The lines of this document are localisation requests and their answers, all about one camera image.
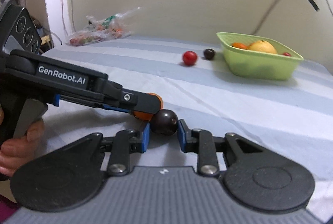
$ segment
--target red tomato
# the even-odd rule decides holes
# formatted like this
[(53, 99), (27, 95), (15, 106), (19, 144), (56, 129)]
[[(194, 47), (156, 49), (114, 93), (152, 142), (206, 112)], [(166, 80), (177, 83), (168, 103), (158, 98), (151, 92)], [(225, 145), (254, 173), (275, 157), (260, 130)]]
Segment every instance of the red tomato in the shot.
[(198, 59), (198, 55), (193, 52), (193, 51), (186, 51), (183, 54), (183, 62), (187, 65), (187, 66), (192, 66), (196, 63)]

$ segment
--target black circular pad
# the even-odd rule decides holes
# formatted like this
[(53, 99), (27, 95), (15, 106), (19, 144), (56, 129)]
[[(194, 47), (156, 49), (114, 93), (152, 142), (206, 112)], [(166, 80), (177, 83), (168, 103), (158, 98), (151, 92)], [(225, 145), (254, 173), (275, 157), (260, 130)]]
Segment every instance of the black circular pad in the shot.
[(303, 166), (271, 153), (244, 154), (224, 174), (231, 195), (264, 212), (291, 212), (305, 207), (315, 182)]
[(10, 179), (16, 201), (29, 209), (55, 212), (90, 200), (104, 174), (77, 154), (46, 155), (20, 169)]

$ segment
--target green plastic basket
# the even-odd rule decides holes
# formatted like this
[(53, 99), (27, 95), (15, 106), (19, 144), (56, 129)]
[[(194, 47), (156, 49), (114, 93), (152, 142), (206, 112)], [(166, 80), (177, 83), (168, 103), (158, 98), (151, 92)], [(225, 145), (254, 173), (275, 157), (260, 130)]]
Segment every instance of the green plastic basket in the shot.
[[(304, 60), (292, 49), (266, 37), (230, 32), (218, 32), (217, 36), (222, 42), (223, 55), (231, 72), (241, 77), (287, 80)], [(270, 42), (278, 54), (243, 50), (231, 46), (235, 42), (250, 45), (257, 40)], [(280, 55), (284, 52), (289, 52), (291, 57)]]

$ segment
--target camera module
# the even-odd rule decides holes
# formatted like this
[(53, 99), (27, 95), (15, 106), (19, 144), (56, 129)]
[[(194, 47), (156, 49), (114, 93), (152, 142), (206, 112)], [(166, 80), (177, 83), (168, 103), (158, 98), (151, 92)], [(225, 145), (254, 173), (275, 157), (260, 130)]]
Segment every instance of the camera module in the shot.
[(31, 52), (35, 53), (37, 50), (37, 47), (38, 47), (38, 41), (34, 40), (34, 42), (32, 43), (32, 46), (31, 46)]
[(24, 34), (24, 38), (23, 38), (23, 42), (24, 45), (27, 47), (28, 45), (30, 45), (31, 43), (31, 39), (32, 39), (32, 35), (33, 35), (33, 30), (32, 28), (28, 28)]
[(20, 17), (16, 25), (16, 31), (18, 33), (21, 33), (24, 30), (24, 27), (25, 27), (25, 17)]

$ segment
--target orange fruit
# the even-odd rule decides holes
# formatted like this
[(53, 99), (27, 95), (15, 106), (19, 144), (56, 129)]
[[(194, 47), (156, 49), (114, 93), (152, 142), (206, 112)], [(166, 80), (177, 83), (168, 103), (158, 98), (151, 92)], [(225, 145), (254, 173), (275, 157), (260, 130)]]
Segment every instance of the orange fruit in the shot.
[(240, 49), (243, 49), (243, 50), (247, 50), (247, 48), (248, 48), (247, 45), (242, 44), (242, 43), (233, 43), (232, 46), (233, 46), (233, 47), (240, 48)]
[[(161, 102), (161, 106), (160, 106), (159, 109), (162, 109), (163, 108), (162, 98), (158, 94), (155, 94), (155, 93), (148, 93), (148, 94), (155, 95), (159, 98), (159, 101)], [(141, 119), (143, 121), (150, 121), (152, 119), (152, 117), (154, 116), (154, 114), (143, 113), (143, 112), (140, 112), (140, 111), (134, 111), (133, 115), (134, 115), (135, 118)]]

